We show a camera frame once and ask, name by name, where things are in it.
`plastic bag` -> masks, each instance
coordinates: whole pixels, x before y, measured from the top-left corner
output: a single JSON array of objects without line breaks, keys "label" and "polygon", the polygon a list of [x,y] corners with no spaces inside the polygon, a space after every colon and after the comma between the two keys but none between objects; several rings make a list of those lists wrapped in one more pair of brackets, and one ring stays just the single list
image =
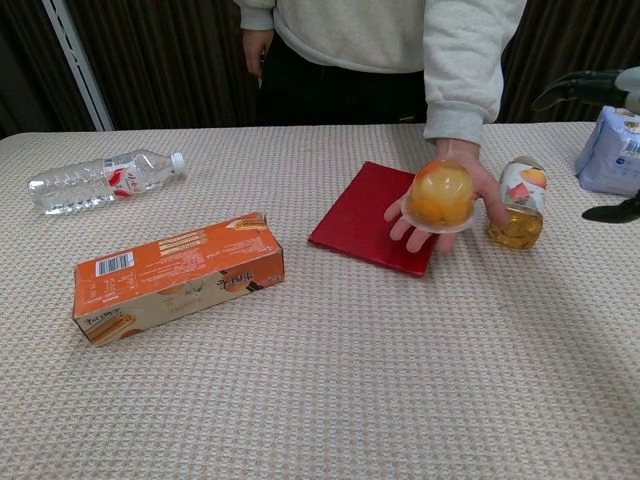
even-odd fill
[{"label": "plastic bag", "polygon": [[634,196],[640,189],[640,115],[604,107],[575,169],[585,190]]}]

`red napkin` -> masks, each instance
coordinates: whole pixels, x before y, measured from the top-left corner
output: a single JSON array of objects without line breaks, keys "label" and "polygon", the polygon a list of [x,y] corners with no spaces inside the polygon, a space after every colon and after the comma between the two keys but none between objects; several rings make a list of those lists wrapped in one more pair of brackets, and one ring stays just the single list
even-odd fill
[{"label": "red napkin", "polygon": [[433,254],[437,235],[417,253],[405,247],[408,236],[395,242],[389,238],[393,222],[384,212],[411,185],[414,175],[365,162],[349,186],[309,236],[317,247],[357,258],[378,266],[421,277]]}]

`orange box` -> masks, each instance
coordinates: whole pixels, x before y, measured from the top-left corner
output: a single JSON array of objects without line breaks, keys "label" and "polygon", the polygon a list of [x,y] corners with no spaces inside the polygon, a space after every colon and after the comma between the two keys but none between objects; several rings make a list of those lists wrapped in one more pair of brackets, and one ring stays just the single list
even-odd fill
[{"label": "orange box", "polygon": [[282,247],[251,213],[76,265],[73,319],[102,346],[283,281]]}]

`jar label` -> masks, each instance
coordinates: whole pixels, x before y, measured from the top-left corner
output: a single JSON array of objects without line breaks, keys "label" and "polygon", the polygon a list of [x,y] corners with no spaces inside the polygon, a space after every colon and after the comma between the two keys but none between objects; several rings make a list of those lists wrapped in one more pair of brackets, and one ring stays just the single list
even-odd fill
[{"label": "jar label", "polygon": [[500,195],[508,205],[522,205],[544,214],[545,171],[524,163],[507,165],[500,179]]}]

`finger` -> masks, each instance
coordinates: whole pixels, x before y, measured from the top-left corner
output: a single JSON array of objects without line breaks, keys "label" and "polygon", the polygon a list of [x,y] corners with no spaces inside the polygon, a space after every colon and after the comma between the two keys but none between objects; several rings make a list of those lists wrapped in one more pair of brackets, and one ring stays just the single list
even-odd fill
[{"label": "finger", "polygon": [[269,49],[271,48],[271,42],[273,42],[273,35],[267,38],[267,41],[264,45],[264,55],[266,56],[269,53]]},{"label": "finger", "polygon": [[404,234],[411,228],[411,224],[407,222],[404,218],[400,218],[395,225],[391,228],[389,232],[389,236],[391,240],[401,240],[404,237]]},{"label": "finger", "polygon": [[259,77],[262,73],[262,69],[260,68],[260,52],[249,52],[247,53],[246,58],[249,73]]},{"label": "finger", "polygon": [[484,188],[480,195],[487,208],[489,219],[498,226],[505,228],[509,224],[509,214],[507,208],[500,197],[500,184],[497,181],[491,182],[489,187]]},{"label": "finger", "polygon": [[391,220],[396,218],[398,215],[400,215],[400,202],[395,201],[391,205],[389,205],[387,210],[384,212],[384,219],[387,222],[390,222]]},{"label": "finger", "polygon": [[407,250],[411,253],[418,252],[430,236],[430,233],[416,228],[407,240]]},{"label": "finger", "polygon": [[450,253],[453,251],[456,245],[455,233],[443,233],[438,239],[438,250],[443,253]]}]

